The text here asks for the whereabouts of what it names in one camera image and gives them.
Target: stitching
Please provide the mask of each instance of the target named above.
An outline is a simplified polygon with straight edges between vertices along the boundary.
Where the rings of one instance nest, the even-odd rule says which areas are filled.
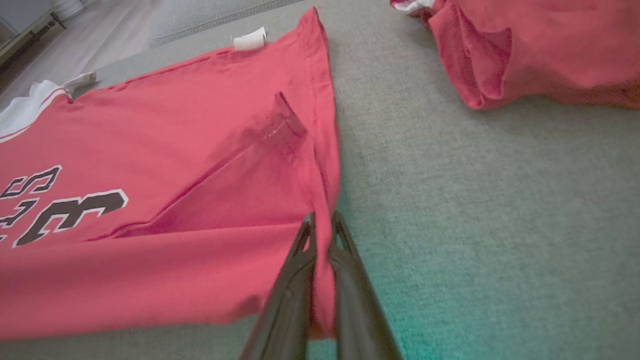
[[[234,12],[226,13],[226,14],[220,15],[218,17],[215,17],[213,19],[206,20],[204,22],[199,22],[198,24],[195,25],[194,28],[187,29],[187,30],[184,30],[184,31],[180,31],[179,33],[175,33],[175,34],[166,35],[166,36],[163,36],[163,37],[152,39],[151,42],[153,44],[155,44],[155,43],[161,42],[160,40],[170,40],[170,39],[184,37],[184,36],[187,36],[187,35],[190,35],[190,34],[197,33],[199,31],[205,30],[207,28],[211,28],[211,27],[216,26],[216,25],[222,25],[222,24],[224,24],[226,22],[229,22],[231,20],[234,20],[234,19],[238,19],[238,18],[241,18],[241,17],[246,17],[249,14],[253,14],[253,13],[261,11],[261,10],[267,10],[269,8],[280,7],[280,6],[283,6],[285,4],[298,2],[298,1],[301,1],[301,0],[265,1],[263,3],[259,3],[259,4],[256,4],[256,5],[247,6],[246,8],[242,8],[242,9],[236,10]]]

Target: white clothing tag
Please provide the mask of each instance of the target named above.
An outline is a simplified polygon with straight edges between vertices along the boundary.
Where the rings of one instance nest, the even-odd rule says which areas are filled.
[[[234,38],[234,47],[238,51],[253,50],[259,47],[263,47],[266,42],[267,33],[264,31],[263,26],[253,33],[243,35],[239,38]]]

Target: white cylindrical object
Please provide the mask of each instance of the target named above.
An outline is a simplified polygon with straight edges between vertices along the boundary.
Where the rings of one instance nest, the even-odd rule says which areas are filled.
[[[80,0],[49,0],[60,20],[67,21],[78,16],[84,9]]]

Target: gray fabric surface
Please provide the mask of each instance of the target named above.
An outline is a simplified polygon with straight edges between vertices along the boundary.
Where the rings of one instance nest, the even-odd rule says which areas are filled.
[[[162,45],[296,1],[300,0],[164,0],[149,30],[149,46]]]
[[[312,5],[330,44],[339,209],[406,358],[639,359],[640,113],[539,97],[469,110],[420,22],[367,0],[222,25],[100,69],[97,86],[262,25],[273,40]],[[245,321],[5,343],[0,357],[234,359]],[[311,358],[333,351],[314,343]]]

